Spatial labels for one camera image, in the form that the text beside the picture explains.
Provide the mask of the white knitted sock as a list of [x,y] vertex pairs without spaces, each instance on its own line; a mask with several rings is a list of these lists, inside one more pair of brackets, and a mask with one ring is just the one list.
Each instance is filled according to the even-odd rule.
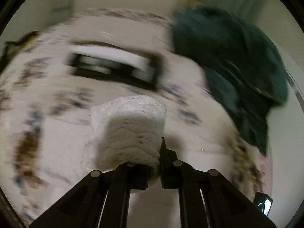
[[114,170],[125,162],[148,167],[148,186],[159,181],[166,105],[147,95],[116,98],[91,108],[92,135],[82,151],[81,170]]

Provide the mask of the lit phone screen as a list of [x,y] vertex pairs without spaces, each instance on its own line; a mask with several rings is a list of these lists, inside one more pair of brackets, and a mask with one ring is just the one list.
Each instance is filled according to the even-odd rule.
[[253,204],[266,216],[269,215],[269,211],[271,210],[271,206],[273,204],[273,199],[261,192],[257,192],[255,194]]

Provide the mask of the floral fleece blanket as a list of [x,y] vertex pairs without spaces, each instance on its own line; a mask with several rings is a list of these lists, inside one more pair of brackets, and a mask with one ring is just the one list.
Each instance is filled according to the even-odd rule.
[[[18,226],[28,227],[88,173],[83,148],[91,108],[123,96],[148,95],[166,105],[165,140],[182,160],[216,168],[250,200],[271,193],[271,160],[240,138],[198,64],[172,53],[171,23],[134,10],[82,12],[42,32],[10,61],[1,74],[1,188]],[[72,53],[101,42],[159,56],[156,90],[76,76]]]

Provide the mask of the dark green garment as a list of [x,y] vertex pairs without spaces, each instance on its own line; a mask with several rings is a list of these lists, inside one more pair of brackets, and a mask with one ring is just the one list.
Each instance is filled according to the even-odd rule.
[[175,53],[203,69],[212,97],[241,138],[266,155],[267,114],[288,98],[287,74],[274,43],[255,25],[210,7],[181,15],[171,34]]

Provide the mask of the black fabric storage organizer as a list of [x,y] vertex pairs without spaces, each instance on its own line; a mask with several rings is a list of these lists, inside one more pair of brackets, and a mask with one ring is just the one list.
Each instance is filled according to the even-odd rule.
[[74,68],[75,76],[153,91],[163,72],[163,59],[159,54],[106,42],[71,43],[66,64]]

